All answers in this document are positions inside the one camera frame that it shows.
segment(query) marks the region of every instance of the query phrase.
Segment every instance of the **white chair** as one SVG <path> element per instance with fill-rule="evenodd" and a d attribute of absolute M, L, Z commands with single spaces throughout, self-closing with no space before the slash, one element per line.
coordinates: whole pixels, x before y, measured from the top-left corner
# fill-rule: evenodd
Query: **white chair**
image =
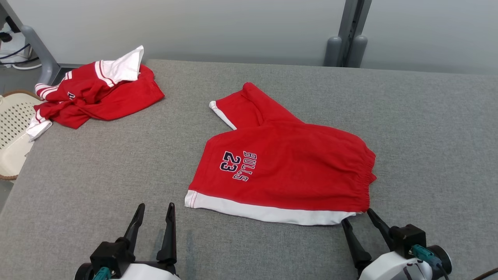
<path fill-rule="evenodd" d="M 40 99 L 24 90 L 0 96 L 0 180 L 15 180 L 31 150 L 26 128 Z"/>

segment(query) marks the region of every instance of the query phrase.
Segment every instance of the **black cable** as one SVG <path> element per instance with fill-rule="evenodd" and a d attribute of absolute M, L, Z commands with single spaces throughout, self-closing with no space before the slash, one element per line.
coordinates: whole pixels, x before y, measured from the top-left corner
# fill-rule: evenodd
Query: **black cable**
<path fill-rule="evenodd" d="M 35 57 L 35 58 L 28 59 L 28 60 L 21 61 L 21 62 L 0 63 L 0 65 L 22 64 L 22 63 L 28 63 L 28 62 L 31 62 L 31 61 L 35 61 L 35 60 L 38 60 L 38 59 L 40 59 L 40 58 L 39 57 Z"/>
<path fill-rule="evenodd" d="M 25 48 L 27 48 L 27 47 L 29 47 L 29 44 L 27 44 L 26 46 L 22 47 L 22 49 L 18 50 L 17 52 L 13 52 L 13 53 L 11 53 L 11 54 L 9 54 L 9 55 L 6 55 L 6 56 L 4 56 L 4 57 L 0 57 L 0 59 L 4 59 L 4 58 L 11 57 L 11 56 L 13 56 L 13 55 L 16 55 L 16 54 L 20 53 L 22 50 L 24 50 L 24 49 L 25 49 Z"/>
<path fill-rule="evenodd" d="M 448 274 L 446 273 L 446 270 L 444 270 L 444 268 L 440 264 L 437 264 L 436 266 L 437 266 L 437 268 L 439 268 L 443 272 L 444 279 L 450 280 L 450 278 L 448 277 Z"/>
<path fill-rule="evenodd" d="M 483 280 L 484 278 L 489 277 L 489 276 L 491 276 L 491 275 L 493 275 L 493 274 L 495 274 L 497 272 L 498 272 L 498 268 L 495 268 L 495 269 L 492 269 L 492 270 L 490 270 L 490 271 L 488 271 L 486 273 L 483 273 L 483 274 L 477 276 L 473 280 Z"/>

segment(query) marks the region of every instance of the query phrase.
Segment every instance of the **floor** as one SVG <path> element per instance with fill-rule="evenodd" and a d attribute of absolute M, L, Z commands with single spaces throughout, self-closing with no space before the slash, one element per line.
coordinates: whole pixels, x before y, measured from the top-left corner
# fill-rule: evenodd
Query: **floor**
<path fill-rule="evenodd" d="M 33 70 L 17 70 L 0 66 L 0 94 L 12 90 L 22 89 L 33 92 L 34 85 L 40 77 L 41 67 Z M 12 190 L 13 184 L 8 181 L 0 181 L 0 212 Z"/>

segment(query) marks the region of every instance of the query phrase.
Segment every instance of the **white stripe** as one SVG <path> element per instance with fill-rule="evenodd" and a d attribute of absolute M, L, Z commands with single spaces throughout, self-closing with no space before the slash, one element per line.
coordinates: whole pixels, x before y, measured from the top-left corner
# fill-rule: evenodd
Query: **white stripe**
<path fill-rule="evenodd" d="M 36 85 L 34 86 L 34 90 L 35 90 L 35 91 L 39 91 L 39 90 L 41 90 L 41 89 L 48 88 L 48 87 L 50 87 L 50 86 L 49 86 L 49 85 L 44 85 L 44 84 L 36 84 Z"/>
<path fill-rule="evenodd" d="M 102 60 L 95 62 L 95 73 L 97 74 L 97 77 L 99 79 L 101 79 L 102 81 L 104 81 L 107 84 L 108 87 L 112 87 L 113 86 L 113 82 L 110 79 L 105 78 L 104 76 L 102 76 L 102 74 L 100 73 L 100 64 L 101 63 L 102 63 Z"/>
<path fill-rule="evenodd" d="M 59 85 L 43 88 L 42 90 L 40 90 L 39 97 L 42 97 L 43 95 L 45 95 L 45 92 L 52 90 L 52 89 L 56 89 L 58 87 L 59 87 Z"/>
<path fill-rule="evenodd" d="M 356 212 L 325 210 L 294 210 L 276 207 L 257 206 L 238 203 L 232 200 L 208 196 L 197 191 L 188 190 L 185 196 L 185 207 L 205 208 L 221 213 L 256 219 L 264 222 L 287 223 L 303 226 L 337 225 Z"/>
<path fill-rule="evenodd" d="M 47 88 L 51 88 L 51 86 L 39 84 L 39 85 L 34 87 L 34 90 L 35 90 L 35 92 L 39 92 L 39 91 L 47 89 Z"/>
<path fill-rule="evenodd" d="M 47 90 L 47 91 L 45 91 L 45 92 L 44 92 L 44 93 L 43 93 L 40 97 L 41 97 L 41 98 L 43 98 L 43 99 L 47 99 L 47 95 L 48 95 L 49 93 L 52 93 L 52 92 L 54 92 L 54 91 L 57 91 L 58 89 L 59 89 L 59 87 L 56 87 L 55 89 L 50 89 L 50 90 Z"/>
<path fill-rule="evenodd" d="M 234 124 L 232 124 L 232 122 L 230 122 L 230 120 L 227 118 L 227 116 L 225 116 L 225 113 L 223 113 L 220 109 L 218 109 L 218 107 L 216 106 L 216 101 L 211 101 L 209 103 L 209 108 L 211 108 L 211 110 L 213 110 L 216 113 L 216 115 L 218 115 L 218 117 L 220 117 L 220 119 L 222 119 L 225 122 L 225 124 L 227 124 L 233 130 L 237 129 L 234 126 Z"/>
<path fill-rule="evenodd" d="M 41 119 L 43 119 L 43 117 L 40 115 L 40 109 L 38 109 L 36 110 L 36 120 L 41 123 Z"/>
<path fill-rule="evenodd" d="M 29 135 L 29 141 L 33 142 L 36 138 L 45 132 L 52 125 L 52 122 L 43 118 L 42 122 L 38 122 L 35 118 L 32 118 L 28 128 L 26 128 L 26 133 Z"/>

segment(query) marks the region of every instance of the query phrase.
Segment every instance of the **gray table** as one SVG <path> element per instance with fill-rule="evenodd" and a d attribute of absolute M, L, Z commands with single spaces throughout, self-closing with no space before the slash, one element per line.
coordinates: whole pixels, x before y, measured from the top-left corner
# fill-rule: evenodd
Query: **gray table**
<path fill-rule="evenodd" d="M 341 226 L 266 223 L 183 207 L 206 141 L 229 131 L 208 103 L 252 81 L 305 122 L 359 135 L 377 154 L 371 207 L 448 251 L 453 280 L 498 265 L 498 79 L 434 73 L 151 60 L 167 98 L 35 143 L 0 216 L 0 279 L 72 279 L 146 204 L 135 254 L 154 260 L 177 205 L 182 279 L 356 278 Z M 351 219 L 374 258 L 387 246 Z"/>

